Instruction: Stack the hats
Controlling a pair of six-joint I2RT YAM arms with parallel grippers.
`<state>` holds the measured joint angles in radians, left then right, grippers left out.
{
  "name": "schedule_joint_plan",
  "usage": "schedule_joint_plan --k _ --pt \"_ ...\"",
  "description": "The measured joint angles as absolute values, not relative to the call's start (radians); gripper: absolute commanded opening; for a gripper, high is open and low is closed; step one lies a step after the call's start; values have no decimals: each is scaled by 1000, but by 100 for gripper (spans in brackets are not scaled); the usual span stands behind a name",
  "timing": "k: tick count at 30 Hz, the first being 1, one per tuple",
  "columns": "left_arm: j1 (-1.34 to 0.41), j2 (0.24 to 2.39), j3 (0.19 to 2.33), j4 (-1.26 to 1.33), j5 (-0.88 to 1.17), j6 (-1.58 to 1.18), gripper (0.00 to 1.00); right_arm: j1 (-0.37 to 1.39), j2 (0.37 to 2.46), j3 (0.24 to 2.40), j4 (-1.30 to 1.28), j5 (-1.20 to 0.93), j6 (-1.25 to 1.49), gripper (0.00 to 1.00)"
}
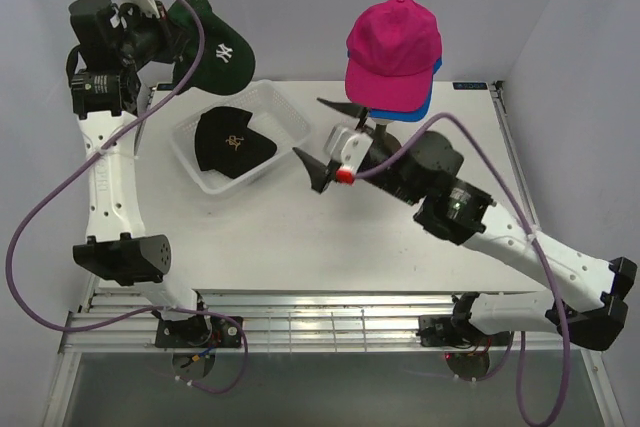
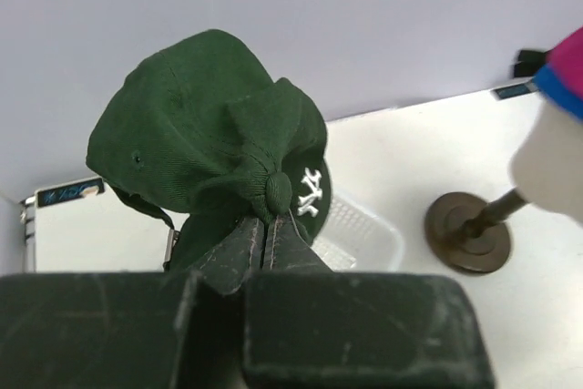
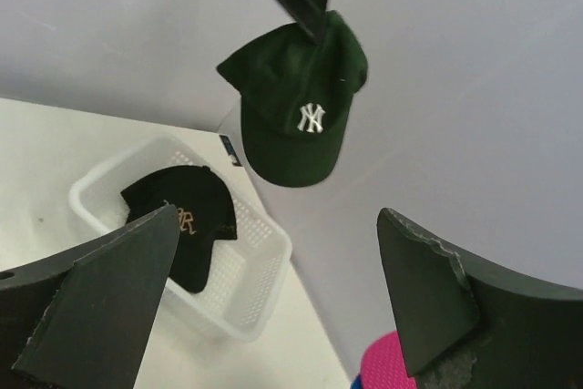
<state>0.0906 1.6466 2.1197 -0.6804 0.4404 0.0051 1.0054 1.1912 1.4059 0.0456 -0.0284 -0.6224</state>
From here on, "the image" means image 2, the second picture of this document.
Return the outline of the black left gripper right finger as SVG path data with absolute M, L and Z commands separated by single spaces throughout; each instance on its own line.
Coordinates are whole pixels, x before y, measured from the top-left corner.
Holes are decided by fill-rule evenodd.
M 243 293 L 250 388 L 493 388 L 475 310 L 440 275 L 335 272 L 291 215 L 266 230 Z

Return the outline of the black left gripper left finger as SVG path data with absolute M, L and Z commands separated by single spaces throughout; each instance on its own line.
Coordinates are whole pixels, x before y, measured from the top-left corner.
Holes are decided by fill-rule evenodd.
M 244 282 L 265 227 L 243 220 L 176 273 L 15 274 L 1 280 L 4 388 L 251 388 Z

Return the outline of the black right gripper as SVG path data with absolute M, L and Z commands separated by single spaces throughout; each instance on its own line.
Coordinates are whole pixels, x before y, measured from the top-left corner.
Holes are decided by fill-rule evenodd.
M 532 77 L 546 64 L 550 54 L 551 50 L 520 49 L 512 67 L 512 77 Z

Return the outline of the blue baseball cap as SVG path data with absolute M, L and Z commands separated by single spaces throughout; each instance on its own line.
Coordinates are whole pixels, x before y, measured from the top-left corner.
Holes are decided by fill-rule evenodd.
M 582 98 L 568 90 L 549 66 L 541 67 L 533 76 L 532 82 L 547 100 L 582 121 Z

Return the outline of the magenta baseball cap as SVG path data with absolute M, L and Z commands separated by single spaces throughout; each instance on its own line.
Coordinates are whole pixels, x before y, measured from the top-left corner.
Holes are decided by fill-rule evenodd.
M 547 64 L 559 82 L 579 99 L 583 91 L 583 29 L 579 28 L 550 51 Z

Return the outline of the black baseball cap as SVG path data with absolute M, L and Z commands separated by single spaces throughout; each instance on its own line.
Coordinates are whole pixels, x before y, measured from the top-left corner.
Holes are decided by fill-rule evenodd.
M 188 268 L 246 218 L 291 217 L 312 243 L 329 213 L 327 127 L 236 36 L 211 29 L 142 60 L 92 130 L 86 163 L 128 207 L 186 216 L 166 271 Z

